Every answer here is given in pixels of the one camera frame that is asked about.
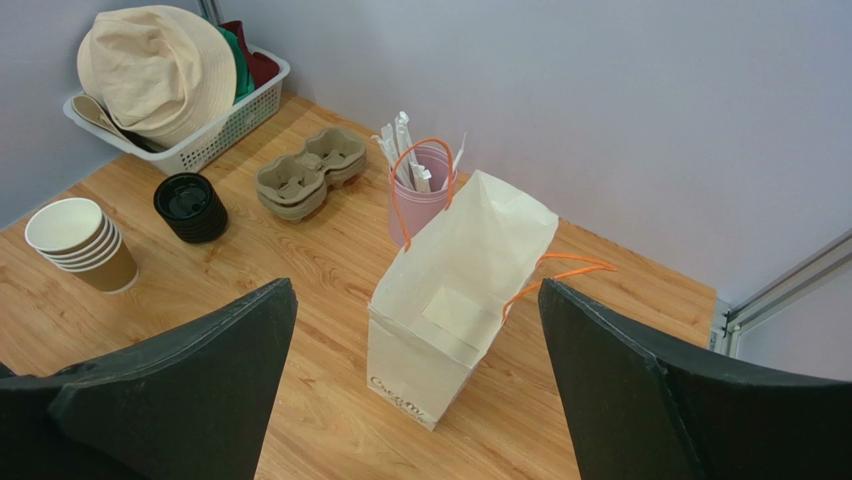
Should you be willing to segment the white paper takeout bag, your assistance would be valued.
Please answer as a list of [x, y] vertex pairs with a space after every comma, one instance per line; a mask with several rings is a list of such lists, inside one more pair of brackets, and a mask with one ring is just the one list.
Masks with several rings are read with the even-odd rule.
[[560, 218], [511, 184], [475, 171], [449, 184], [440, 212], [404, 243], [367, 305], [367, 386], [429, 431], [505, 323], [536, 290]]

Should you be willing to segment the brown paper cup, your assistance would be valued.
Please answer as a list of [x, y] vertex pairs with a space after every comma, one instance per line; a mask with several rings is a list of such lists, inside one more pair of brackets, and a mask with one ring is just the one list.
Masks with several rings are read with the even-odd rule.
[[34, 249], [64, 254], [88, 245], [103, 229], [101, 207], [87, 198], [66, 198], [44, 206], [25, 227], [25, 240]]

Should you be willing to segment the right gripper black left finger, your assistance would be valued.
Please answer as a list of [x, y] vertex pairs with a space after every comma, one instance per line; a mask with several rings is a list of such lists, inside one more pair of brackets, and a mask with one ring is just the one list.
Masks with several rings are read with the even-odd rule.
[[298, 301], [287, 278], [49, 376], [1, 371], [5, 479], [251, 479]]

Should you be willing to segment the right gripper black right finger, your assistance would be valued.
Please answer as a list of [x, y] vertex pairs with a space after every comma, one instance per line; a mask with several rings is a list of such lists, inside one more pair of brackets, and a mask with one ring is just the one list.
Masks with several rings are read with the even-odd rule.
[[851, 385], [732, 359], [553, 279], [538, 295], [584, 479], [847, 479]]

